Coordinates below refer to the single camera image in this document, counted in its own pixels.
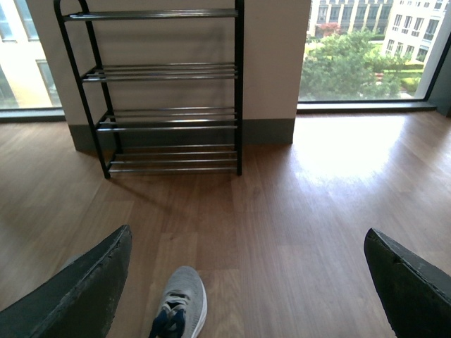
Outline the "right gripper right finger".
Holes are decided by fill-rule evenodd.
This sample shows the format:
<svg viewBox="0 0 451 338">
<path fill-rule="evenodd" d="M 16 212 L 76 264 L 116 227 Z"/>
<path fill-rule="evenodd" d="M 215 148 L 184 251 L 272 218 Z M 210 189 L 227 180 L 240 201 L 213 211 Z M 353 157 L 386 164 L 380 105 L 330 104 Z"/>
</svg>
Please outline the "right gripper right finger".
<svg viewBox="0 0 451 338">
<path fill-rule="evenodd" d="M 448 274 L 375 228 L 364 255 L 396 337 L 450 336 Z"/>
</svg>

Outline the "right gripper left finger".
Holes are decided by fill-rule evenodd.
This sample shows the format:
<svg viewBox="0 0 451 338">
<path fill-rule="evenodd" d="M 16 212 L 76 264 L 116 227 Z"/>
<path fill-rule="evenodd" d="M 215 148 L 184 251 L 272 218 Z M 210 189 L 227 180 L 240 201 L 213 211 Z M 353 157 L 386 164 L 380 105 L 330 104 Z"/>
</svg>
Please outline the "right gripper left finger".
<svg viewBox="0 0 451 338">
<path fill-rule="evenodd" d="M 123 225 L 1 312 L 2 337 L 105 337 L 128 276 Z"/>
</svg>

